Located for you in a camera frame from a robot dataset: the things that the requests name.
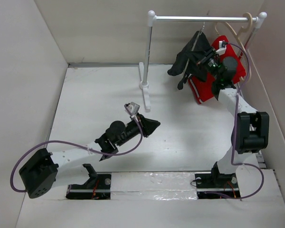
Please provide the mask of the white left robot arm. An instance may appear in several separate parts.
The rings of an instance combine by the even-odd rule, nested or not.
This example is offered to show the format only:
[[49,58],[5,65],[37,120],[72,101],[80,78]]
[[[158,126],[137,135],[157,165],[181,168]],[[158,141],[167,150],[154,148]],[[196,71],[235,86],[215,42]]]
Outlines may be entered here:
[[[102,161],[118,154],[118,147],[132,138],[149,137],[160,122],[137,114],[127,124],[114,121],[95,143],[100,146]],[[46,148],[37,150],[33,156],[20,168],[19,175],[25,190],[31,199],[46,194],[50,189],[77,185],[87,189],[96,189],[100,184],[100,176],[92,166],[95,153],[92,145],[75,146],[74,149],[61,152],[49,152]]]

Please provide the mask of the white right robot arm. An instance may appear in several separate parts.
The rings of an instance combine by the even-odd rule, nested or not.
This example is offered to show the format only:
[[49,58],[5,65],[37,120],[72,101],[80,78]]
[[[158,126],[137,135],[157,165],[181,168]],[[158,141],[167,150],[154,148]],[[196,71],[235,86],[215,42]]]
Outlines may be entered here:
[[269,114],[253,108],[234,86],[233,78],[238,62],[234,57],[220,60],[218,51],[211,48],[198,60],[197,66],[214,77],[211,92],[234,117],[231,147],[224,157],[211,169],[211,175],[204,180],[213,188],[219,188],[235,177],[238,166],[252,153],[268,145]]

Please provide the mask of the black trousers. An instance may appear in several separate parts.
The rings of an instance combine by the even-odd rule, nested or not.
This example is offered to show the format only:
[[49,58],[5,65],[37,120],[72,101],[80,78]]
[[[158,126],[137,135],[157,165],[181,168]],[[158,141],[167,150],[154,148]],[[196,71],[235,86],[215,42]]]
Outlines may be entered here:
[[[183,85],[185,84],[185,66],[189,57],[189,52],[192,49],[193,42],[197,36],[197,32],[194,34],[194,36],[191,38],[191,40],[185,45],[185,47],[179,52],[176,56],[176,60],[173,63],[172,67],[167,71],[168,75],[170,76],[177,76],[177,75],[183,75],[181,81],[177,85],[178,90],[183,89]],[[202,57],[204,57],[204,54],[210,49],[212,46],[210,45],[208,39],[206,38],[204,33],[201,33],[199,40],[195,46],[194,51],[192,52],[192,56],[190,56],[190,59],[194,63],[194,65],[197,66],[197,61],[200,60]],[[207,81],[208,73],[205,69],[198,68],[198,71],[193,72],[192,75],[190,75],[190,79],[192,77],[197,78],[201,82]]]

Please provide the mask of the grey trouser hanger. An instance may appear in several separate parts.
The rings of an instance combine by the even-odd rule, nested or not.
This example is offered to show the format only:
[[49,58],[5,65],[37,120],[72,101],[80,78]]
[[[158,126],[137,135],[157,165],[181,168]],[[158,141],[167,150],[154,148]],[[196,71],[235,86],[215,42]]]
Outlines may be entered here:
[[193,72],[195,72],[195,71],[199,72],[198,67],[196,65],[194,65],[194,63],[190,59],[190,56],[192,56],[192,52],[195,49],[195,46],[196,46],[196,44],[197,44],[197,42],[199,40],[199,37],[200,37],[201,33],[204,30],[204,27],[205,27],[205,22],[203,22],[203,25],[201,26],[200,30],[197,32],[197,36],[196,36],[196,38],[195,38],[195,40],[193,42],[192,49],[189,52],[189,57],[188,57],[188,60],[187,60],[186,66],[185,66],[185,73],[184,73],[185,83],[190,79],[190,75],[192,75],[192,71]]

